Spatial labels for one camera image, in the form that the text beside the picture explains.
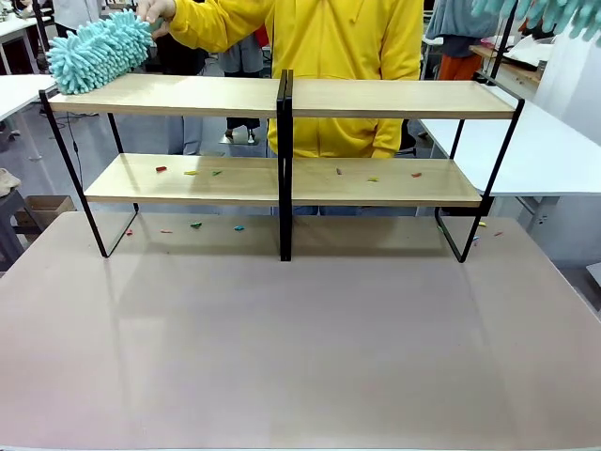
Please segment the person's right hand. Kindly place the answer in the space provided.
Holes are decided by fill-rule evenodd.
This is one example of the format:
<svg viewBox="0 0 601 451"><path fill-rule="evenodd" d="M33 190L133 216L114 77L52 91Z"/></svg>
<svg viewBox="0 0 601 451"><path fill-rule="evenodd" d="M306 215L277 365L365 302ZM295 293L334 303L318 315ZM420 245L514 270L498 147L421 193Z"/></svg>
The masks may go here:
<svg viewBox="0 0 601 451"><path fill-rule="evenodd" d="M151 36L157 39L169 33L176 10L175 0L139 0L136 14L142 21L150 24Z"/></svg>

